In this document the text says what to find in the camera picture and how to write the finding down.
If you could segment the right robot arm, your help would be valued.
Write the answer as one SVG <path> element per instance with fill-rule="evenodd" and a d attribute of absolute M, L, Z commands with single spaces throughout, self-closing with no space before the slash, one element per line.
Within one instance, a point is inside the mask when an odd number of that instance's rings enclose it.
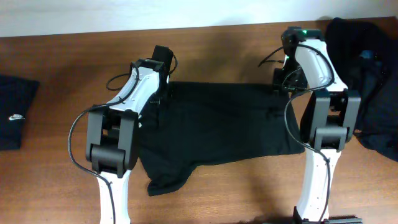
<path fill-rule="evenodd" d="M 305 148 L 302 192 L 294 207 L 293 223 L 362 223 L 356 216 L 331 217 L 329 201 L 333 173 L 352 138 L 361 97 L 340 79 L 318 29 L 288 27 L 281 35 L 285 58 L 274 70 L 277 90 L 290 92 L 291 100 L 310 94 L 300 122 Z"/>

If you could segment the black t-shirt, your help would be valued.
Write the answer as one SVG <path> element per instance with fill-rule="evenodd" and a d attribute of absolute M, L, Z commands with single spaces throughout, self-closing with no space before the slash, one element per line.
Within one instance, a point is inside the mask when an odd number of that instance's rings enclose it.
<path fill-rule="evenodd" d="M 136 133 L 148 194 L 179 190 L 198 166 L 302 153 L 288 102 L 267 84 L 172 82 L 146 103 Z"/>

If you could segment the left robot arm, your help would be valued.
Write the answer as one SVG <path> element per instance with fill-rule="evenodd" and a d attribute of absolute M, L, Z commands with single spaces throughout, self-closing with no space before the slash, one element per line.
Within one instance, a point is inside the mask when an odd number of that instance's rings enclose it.
<path fill-rule="evenodd" d="M 156 45 L 152 56 L 130 64 L 126 83 L 104 105 L 88 112 L 86 160 L 97 178 L 101 223 L 130 223 L 128 181 L 138 159 L 134 132 L 152 96 L 163 95 L 169 83 L 174 53 Z"/>

